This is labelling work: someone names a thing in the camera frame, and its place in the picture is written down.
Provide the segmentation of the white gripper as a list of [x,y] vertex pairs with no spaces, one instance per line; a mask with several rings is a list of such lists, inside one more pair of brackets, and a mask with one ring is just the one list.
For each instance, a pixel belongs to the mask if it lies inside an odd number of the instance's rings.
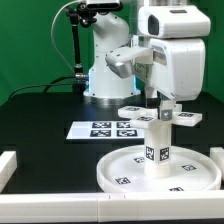
[[149,56],[142,62],[135,61],[134,74],[148,84],[147,108],[157,107],[157,91],[167,97],[160,98],[159,119],[170,121],[174,101],[194,100],[201,92],[205,44],[201,39],[151,39],[149,48]]

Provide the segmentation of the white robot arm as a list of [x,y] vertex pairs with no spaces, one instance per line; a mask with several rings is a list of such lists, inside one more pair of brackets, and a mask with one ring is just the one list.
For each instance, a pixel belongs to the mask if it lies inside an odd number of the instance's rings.
[[136,29],[141,43],[107,54],[116,75],[137,76],[147,94],[160,93],[172,102],[194,100],[202,89],[205,45],[210,19],[185,0],[139,0]]

